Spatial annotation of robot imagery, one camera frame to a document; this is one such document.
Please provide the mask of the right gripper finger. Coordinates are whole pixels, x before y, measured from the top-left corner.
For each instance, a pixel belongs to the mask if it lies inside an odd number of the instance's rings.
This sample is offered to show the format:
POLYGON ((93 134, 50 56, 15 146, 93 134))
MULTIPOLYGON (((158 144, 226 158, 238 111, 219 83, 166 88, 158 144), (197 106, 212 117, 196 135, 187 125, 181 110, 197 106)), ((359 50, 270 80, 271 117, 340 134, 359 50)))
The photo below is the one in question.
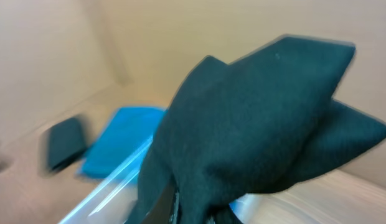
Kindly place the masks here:
POLYGON ((174 183, 168 183, 141 224, 178 224, 179 214, 179 191, 174 183))

